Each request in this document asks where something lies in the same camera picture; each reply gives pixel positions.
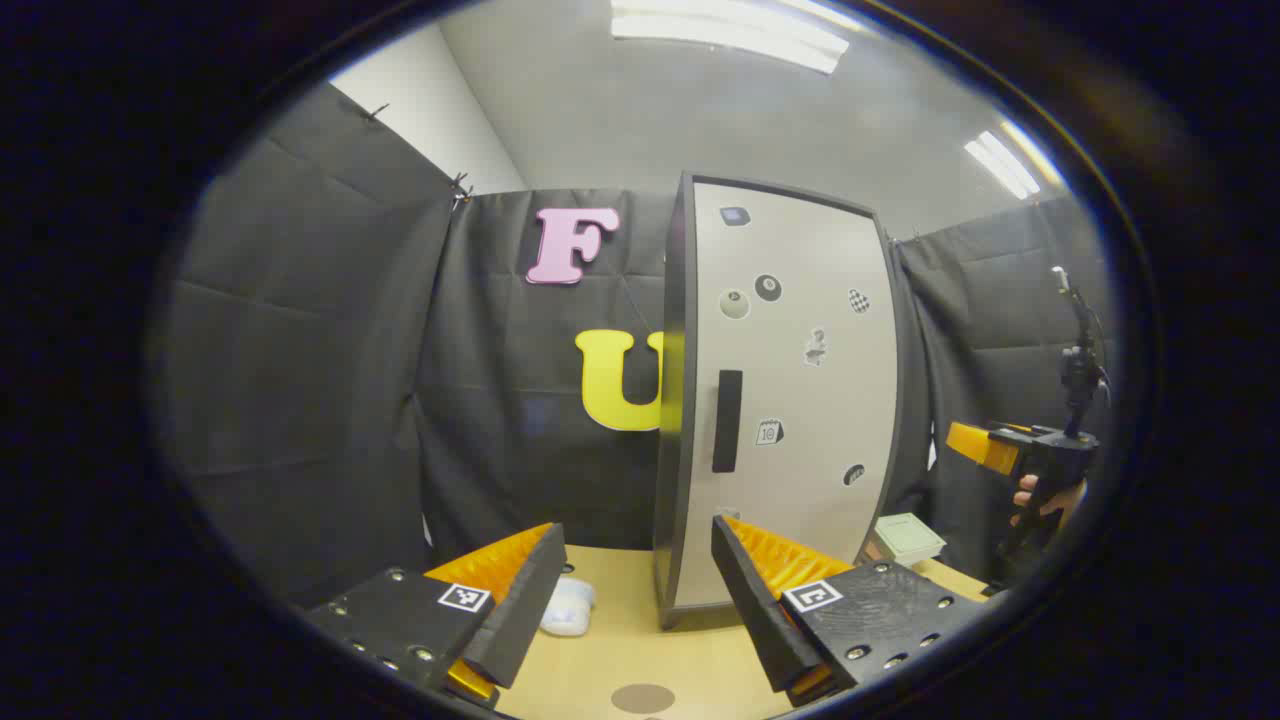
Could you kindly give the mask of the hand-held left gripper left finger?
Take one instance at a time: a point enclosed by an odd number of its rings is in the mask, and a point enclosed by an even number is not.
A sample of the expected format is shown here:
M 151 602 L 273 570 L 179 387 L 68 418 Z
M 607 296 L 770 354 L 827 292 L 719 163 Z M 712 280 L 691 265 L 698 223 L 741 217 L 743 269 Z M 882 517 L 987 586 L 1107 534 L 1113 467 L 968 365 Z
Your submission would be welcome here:
M 524 666 L 567 561 L 544 523 L 438 568 L 387 568 L 306 611 L 326 638 L 426 692 L 493 706 Z

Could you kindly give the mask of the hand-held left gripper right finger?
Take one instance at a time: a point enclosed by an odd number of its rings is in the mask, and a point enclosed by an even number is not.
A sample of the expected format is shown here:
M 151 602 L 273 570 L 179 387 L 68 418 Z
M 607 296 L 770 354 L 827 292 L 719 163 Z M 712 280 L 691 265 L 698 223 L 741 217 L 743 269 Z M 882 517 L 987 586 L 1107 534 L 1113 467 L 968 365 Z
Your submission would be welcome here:
M 771 688 L 805 706 L 915 667 L 983 605 L 893 561 L 851 565 L 736 518 L 710 555 Z

